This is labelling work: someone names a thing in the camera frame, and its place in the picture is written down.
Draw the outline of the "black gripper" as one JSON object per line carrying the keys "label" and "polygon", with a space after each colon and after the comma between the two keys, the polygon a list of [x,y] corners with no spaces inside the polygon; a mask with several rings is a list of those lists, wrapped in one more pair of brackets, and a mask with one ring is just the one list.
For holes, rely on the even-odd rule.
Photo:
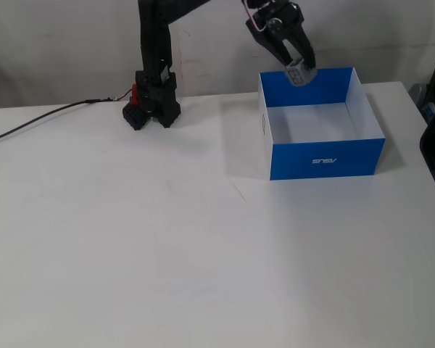
{"label": "black gripper", "polygon": [[304,18],[298,4],[293,1],[244,0],[244,9],[249,18],[246,25],[255,34],[255,41],[284,67],[293,61],[282,42],[289,39],[305,65],[310,70],[316,68],[315,52],[302,28]]}

